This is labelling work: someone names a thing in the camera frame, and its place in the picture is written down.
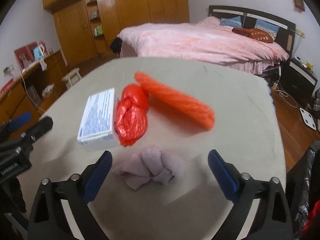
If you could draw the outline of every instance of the blue gripper pad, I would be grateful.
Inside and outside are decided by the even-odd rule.
[[[106,176],[108,175],[112,166],[112,155],[110,152],[105,151],[99,158],[95,165],[94,170],[86,184],[84,185],[83,200],[86,204],[95,200]]]
[[[239,186],[236,178],[233,178],[226,168],[229,163],[226,163],[216,150],[212,150],[208,155],[208,164],[226,199],[235,202],[238,199]]]
[[[8,125],[9,132],[15,132],[19,130],[22,126],[30,122],[32,119],[32,115],[30,112],[25,112],[17,118],[13,119]]]

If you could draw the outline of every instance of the pillow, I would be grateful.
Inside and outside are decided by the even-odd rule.
[[[212,26],[218,26],[220,24],[220,19],[214,16],[207,17],[201,22],[198,22],[197,25],[211,28]]]
[[[269,33],[262,31],[260,29],[233,28],[232,32],[252,38],[257,41],[262,41],[264,43],[273,42],[273,37]]]
[[[242,23],[241,23],[241,17],[234,17],[231,19],[221,19],[221,22],[219,24],[220,26],[231,26],[231,27],[238,27],[241,28],[242,27]]]
[[[254,26],[254,28],[260,29],[260,30],[263,30],[263,31],[269,33],[271,35],[271,37],[273,38],[273,40],[276,39],[278,31],[280,29],[279,26],[276,26],[272,23],[267,23],[267,22],[265,22],[263,20],[259,20],[259,19],[257,19],[256,25]]]

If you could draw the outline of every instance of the wooden wardrobe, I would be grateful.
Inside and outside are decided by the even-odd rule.
[[[43,0],[53,13],[57,34],[72,67],[97,55],[111,54],[110,43],[126,27],[144,23],[189,22],[188,0]],[[94,22],[91,14],[99,10]],[[101,24],[103,37],[94,36]]]

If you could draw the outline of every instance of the bedside table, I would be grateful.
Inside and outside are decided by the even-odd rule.
[[[281,86],[303,108],[310,101],[317,82],[317,77],[294,58],[282,65]]]

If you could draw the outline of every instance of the white wall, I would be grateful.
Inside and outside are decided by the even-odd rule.
[[[190,22],[197,23],[203,20],[208,12],[209,5],[229,5],[251,8],[264,11],[287,19],[296,24],[297,28],[306,34],[295,54],[303,62],[309,61],[314,65],[314,72],[320,79],[320,27],[305,4],[306,11],[298,12],[294,9],[292,0],[189,0]]]
[[[12,74],[19,76],[14,50],[41,40],[47,49],[61,49],[53,16],[43,9],[42,0],[16,0],[0,25],[0,89],[10,80],[3,76],[5,67],[13,64]]]

